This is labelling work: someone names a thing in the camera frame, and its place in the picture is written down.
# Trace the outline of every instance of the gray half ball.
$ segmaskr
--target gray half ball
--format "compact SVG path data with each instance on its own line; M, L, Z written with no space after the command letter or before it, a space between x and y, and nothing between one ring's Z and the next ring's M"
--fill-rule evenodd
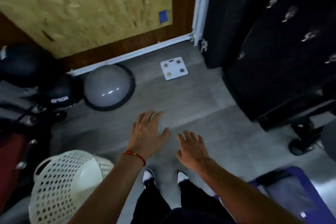
M105 65L93 70L84 83L85 103L97 111L111 111L132 96L135 79L122 65Z

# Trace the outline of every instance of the bracelet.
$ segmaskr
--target bracelet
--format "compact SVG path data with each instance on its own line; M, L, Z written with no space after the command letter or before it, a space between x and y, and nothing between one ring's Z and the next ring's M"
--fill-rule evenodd
M144 159L143 157L141 157L139 154L136 154L136 153L133 152L133 151L125 151L123 154L135 155L135 156L141 158L141 160L143 161L143 166L146 165L146 161L145 161L145 159Z

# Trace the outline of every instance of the black and white shoe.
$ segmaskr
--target black and white shoe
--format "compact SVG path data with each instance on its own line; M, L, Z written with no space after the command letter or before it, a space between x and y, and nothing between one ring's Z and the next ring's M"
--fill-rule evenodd
M186 175L186 173L182 172L180 170L176 171L176 182L178 184L179 189L181 189L180 188L180 183L182 183L184 181L190 181L189 177Z
M146 169L142 174L142 183L145 188L149 188L149 186L156 186L155 175L152 170Z

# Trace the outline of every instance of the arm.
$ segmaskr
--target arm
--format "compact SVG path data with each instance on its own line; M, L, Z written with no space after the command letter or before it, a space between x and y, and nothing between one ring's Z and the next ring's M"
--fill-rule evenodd
M198 173L240 224L302 224L290 212L260 193L250 184L220 167L208 155L203 138L184 131L177 135L180 162Z
M151 119L154 111L142 113L133 124L131 140L127 150L133 151L145 160L159 150L170 138L166 128L158 135L159 120L163 112ZM134 182L144 163L135 155L123 154L107 177L93 191L89 198L70 219L69 224L115 224Z

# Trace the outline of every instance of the red object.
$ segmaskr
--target red object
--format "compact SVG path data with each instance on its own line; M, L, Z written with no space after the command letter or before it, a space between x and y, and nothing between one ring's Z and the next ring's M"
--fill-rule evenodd
M19 178L15 170L27 147L26 137L16 133L0 138L0 213L14 191Z
M145 161L145 159L144 159L143 157L141 157L139 154L136 154L136 153L133 152L133 151L125 151L123 154L135 155L135 156L141 158L141 160L143 161L143 166L146 165L146 161Z

